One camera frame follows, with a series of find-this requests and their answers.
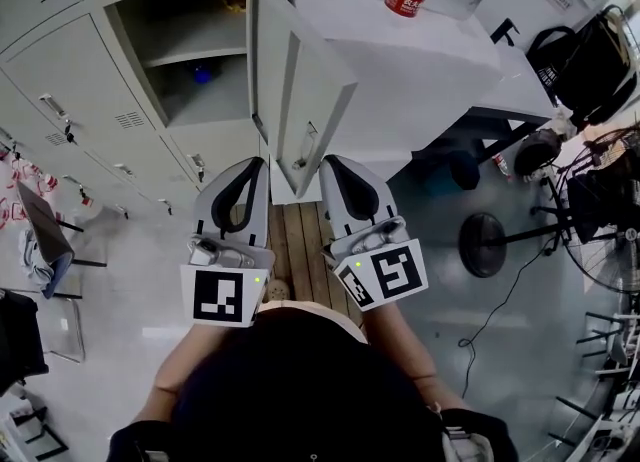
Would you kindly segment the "wooden plank platform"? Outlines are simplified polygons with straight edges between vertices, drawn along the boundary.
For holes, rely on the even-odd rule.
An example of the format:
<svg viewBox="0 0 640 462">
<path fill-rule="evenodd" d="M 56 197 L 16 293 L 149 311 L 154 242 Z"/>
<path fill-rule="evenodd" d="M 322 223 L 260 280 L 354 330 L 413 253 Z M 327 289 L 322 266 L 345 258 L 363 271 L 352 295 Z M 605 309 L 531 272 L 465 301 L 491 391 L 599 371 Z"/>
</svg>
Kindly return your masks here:
<svg viewBox="0 0 640 462">
<path fill-rule="evenodd" d="M 267 248 L 275 254 L 270 281 L 286 281 L 290 300 L 322 304 L 348 316 L 364 333 L 355 302 L 324 261 L 322 249 L 331 239 L 332 231 L 320 203 L 270 205 Z"/>
</svg>

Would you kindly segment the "white table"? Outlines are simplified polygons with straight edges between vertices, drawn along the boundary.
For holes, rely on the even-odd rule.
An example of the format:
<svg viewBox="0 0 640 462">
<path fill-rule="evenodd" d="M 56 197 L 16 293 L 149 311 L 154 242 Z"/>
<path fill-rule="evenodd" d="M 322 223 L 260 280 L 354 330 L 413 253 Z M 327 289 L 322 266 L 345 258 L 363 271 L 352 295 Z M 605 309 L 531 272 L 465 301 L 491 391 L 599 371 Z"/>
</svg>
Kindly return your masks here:
<svg viewBox="0 0 640 462">
<path fill-rule="evenodd" d="M 328 150 L 381 159 L 433 141 L 470 108 L 546 122 L 554 109 L 522 50 L 495 43 L 471 17 L 380 0 L 293 0 L 358 84 Z"/>
</svg>

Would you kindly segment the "person's dark shirt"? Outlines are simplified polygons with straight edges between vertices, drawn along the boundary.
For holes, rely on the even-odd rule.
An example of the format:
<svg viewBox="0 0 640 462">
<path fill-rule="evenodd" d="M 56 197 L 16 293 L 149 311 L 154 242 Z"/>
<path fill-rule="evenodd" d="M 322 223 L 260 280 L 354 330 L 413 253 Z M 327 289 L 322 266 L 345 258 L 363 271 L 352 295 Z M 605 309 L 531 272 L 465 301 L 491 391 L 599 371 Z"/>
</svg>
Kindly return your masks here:
<svg viewBox="0 0 640 462">
<path fill-rule="evenodd" d="M 153 389 L 106 462 L 519 462 L 508 427 L 438 376 L 433 401 L 330 320 L 260 313 L 177 393 Z"/>
</svg>

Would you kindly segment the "person's left forearm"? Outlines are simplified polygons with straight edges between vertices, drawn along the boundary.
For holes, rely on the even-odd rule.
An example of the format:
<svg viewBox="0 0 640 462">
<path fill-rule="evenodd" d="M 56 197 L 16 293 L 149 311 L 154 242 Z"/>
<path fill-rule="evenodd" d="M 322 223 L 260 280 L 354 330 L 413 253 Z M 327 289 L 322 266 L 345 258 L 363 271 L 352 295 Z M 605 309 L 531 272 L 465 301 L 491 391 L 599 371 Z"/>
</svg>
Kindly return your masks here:
<svg viewBox="0 0 640 462">
<path fill-rule="evenodd" d="M 177 393 L 194 369 L 231 333 L 229 327 L 194 324 L 160 365 L 153 389 Z"/>
</svg>

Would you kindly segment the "cluster of red label bottles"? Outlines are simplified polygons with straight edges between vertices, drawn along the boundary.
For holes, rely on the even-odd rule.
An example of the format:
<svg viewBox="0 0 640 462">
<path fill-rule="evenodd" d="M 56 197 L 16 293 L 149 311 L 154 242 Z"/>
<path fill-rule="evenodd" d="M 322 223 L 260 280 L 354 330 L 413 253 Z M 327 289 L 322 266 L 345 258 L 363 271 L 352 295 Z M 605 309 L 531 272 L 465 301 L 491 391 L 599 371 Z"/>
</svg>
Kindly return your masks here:
<svg viewBox="0 0 640 462">
<path fill-rule="evenodd" d="M 7 146 L 0 143 L 0 231 L 26 220 L 18 196 L 18 184 L 27 186 L 47 201 L 57 220 L 65 219 L 64 213 L 55 204 L 59 192 L 58 180 L 43 173 L 30 161 L 17 159 Z"/>
</svg>

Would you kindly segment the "black metal chair frame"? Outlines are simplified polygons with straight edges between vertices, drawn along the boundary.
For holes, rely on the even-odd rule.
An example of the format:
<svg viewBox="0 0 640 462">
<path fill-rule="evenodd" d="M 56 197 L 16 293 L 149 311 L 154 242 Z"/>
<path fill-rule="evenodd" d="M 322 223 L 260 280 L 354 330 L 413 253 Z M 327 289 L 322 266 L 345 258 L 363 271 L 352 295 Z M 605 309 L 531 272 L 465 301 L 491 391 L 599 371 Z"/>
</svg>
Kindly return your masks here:
<svg viewBox="0 0 640 462">
<path fill-rule="evenodd" d="M 22 451 L 34 462 L 64 462 L 61 457 L 69 453 L 69 446 L 49 425 L 47 406 L 26 413 L 12 413 L 9 426 L 15 428 Z"/>
</svg>

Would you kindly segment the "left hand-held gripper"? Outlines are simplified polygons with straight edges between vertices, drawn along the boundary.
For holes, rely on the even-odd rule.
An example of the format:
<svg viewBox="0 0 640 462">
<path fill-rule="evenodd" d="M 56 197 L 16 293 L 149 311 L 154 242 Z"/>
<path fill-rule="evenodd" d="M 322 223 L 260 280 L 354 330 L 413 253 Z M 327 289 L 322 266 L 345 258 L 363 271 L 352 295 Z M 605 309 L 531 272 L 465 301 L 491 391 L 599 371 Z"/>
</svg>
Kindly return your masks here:
<svg viewBox="0 0 640 462">
<path fill-rule="evenodd" d="M 214 326 L 252 325 L 275 262 L 265 248 L 268 203 L 269 171 L 262 158 L 228 167 L 197 196 L 198 235 L 191 237 L 189 260 L 180 266 L 187 318 Z"/>
</svg>

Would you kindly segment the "black standing fan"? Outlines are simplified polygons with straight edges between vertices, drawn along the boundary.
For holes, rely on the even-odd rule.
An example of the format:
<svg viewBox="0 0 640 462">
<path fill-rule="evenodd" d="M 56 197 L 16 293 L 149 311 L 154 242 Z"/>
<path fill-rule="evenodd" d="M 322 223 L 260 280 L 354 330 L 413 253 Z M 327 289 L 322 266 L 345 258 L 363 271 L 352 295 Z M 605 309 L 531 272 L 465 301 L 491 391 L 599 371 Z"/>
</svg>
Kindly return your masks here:
<svg viewBox="0 0 640 462">
<path fill-rule="evenodd" d="M 620 158 L 640 164 L 640 126 L 614 129 L 587 142 L 578 156 L 561 168 L 558 177 L 543 178 L 541 185 L 549 188 L 553 201 L 551 206 L 545 207 L 556 205 L 551 185 L 558 189 L 561 198 L 565 198 L 566 182 L 573 175 L 606 167 Z M 640 241 L 600 241 L 587 245 L 577 240 L 567 241 L 560 236 L 556 217 L 553 217 L 555 221 L 549 225 L 507 236 L 493 215 L 477 213 L 469 216 L 460 229 L 458 241 L 465 268 L 477 277 L 491 277 L 502 268 L 509 244 L 549 235 L 551 239 L 543 244 L 543 255 L 550 256 L 562 247 L 581 273 L 596 284 L 615 293 L 640 295 Z"/>
</svg>

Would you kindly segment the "person's beige trousers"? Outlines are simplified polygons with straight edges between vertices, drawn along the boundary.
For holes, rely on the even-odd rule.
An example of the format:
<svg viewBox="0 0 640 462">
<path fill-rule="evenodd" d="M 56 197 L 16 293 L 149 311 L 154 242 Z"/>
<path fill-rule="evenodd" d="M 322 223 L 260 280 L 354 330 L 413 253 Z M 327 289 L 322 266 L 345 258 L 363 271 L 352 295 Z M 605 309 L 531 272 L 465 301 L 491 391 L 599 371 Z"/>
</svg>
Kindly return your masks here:
<svg viewBox="0 0 640 462">
<path fill-rule="evenodd" d="M 353 338 L 363 344 L 367 344 L 368 340 L 360 328 L 348 317 L 333 309 L 313 301 L 293 301 L 293 300 L 276 300 L 260 304 L 257 313 L 266 313 L 273 310 L 299 310 L 306 313 L 325 318 L 339 325 L 343 330 L 349 333 Z"/>
</svg>

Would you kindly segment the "person's left shoe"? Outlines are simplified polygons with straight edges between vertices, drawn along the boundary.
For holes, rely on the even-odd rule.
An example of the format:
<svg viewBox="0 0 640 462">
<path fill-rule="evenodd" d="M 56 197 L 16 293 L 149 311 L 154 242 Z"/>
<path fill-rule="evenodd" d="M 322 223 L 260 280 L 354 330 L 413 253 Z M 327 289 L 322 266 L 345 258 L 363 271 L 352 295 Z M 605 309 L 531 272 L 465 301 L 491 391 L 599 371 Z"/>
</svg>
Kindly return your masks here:
<svg viewBox="0 0 640 462">
<path fill-rule="evenodd" d="M 283 301 L 291 299 L 291 289 L 289 284 L 282 279 L 273 279 L 266 287 L 266 301 Z"/>
</svg>

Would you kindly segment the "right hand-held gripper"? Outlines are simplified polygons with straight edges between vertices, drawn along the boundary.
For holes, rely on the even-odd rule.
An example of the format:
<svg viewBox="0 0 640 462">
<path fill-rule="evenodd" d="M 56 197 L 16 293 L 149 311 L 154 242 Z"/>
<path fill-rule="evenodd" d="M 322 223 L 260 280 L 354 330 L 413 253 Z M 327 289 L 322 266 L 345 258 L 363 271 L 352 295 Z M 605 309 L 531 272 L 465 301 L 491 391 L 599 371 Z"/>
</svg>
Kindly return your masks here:
<svg viewBox="0 0 640 462">
<path fill-rule="evenodd" d="M 396 216 L 386 181 L 339 155 L 323 158 L 319 180 L 338 239 L 324 247 L 323 256 L 360 311 L 427 289 L 420 242 L 409 237 L 405 219 Z"/>
</svg>

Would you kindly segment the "black draped garment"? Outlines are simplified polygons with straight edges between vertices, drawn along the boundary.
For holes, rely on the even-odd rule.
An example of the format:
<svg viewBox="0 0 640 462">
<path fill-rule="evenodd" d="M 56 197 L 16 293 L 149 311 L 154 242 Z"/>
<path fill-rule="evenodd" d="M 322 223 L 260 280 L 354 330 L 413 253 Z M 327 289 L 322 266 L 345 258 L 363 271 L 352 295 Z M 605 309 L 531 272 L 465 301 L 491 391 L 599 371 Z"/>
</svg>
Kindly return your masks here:
<svg viewBox="0 0 640 462">
<path fill-rule="evenodd" d="M 0 298 L 0 396 L 49 367 L 37 322 L 38 307 L 26 296 L 3 290 Z"/>
</svg>

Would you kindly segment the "black office chair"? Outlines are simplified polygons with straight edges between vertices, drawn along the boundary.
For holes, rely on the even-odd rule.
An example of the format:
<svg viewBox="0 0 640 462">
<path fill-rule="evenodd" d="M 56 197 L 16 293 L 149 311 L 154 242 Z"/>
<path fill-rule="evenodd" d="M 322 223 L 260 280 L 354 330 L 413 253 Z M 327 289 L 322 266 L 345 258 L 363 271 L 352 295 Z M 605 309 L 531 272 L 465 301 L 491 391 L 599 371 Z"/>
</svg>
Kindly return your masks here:
<svg viewBox="0 0 640 462">
<path fill-rule="evenodd" d="M 560 236 L 582 245 L 592 242 L 640 241 L 640 164 L 623 158 L 573 175 L 566 197 L 551 185 L 554 207 L 534 206 L 532 215 L 556 217 Z"/>
</svg>

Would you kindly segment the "black table clamp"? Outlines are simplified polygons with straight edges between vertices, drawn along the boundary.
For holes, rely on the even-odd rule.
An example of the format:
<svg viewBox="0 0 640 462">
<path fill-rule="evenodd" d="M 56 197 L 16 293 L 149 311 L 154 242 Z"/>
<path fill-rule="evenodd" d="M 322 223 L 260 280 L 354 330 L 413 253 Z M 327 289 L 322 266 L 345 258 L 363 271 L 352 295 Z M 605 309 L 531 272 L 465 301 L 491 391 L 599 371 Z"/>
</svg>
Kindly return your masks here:
<svg viewBox="0 0 640 462">
<path fill-rule="evenodd" d="M 509 47 L 514 47 L 515 42 L 512 37 L 512 32 L 516 35 L 520 34 L 515 23 L 510 18 L 505 18 L 504 21 L 491 33 L 490 38 L 494 44 L 504 40 Z"/>
</svg>

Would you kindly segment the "dark blue bin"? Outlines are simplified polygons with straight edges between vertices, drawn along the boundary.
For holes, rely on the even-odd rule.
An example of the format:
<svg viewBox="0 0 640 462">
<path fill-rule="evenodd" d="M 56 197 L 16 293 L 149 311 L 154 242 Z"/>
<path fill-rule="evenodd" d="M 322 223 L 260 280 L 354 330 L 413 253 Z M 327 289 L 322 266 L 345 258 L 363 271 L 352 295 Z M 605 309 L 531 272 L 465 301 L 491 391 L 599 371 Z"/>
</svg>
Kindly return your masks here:
<svg viewBox="0 0 640 462">
<path fill-rule="evenodd" d="M 462 190 L 474 190 L 480 181 L 479 164 L 467 151 L 457 150 L 448 154 L 448 168 L 455 184 Z"/>
</svg>

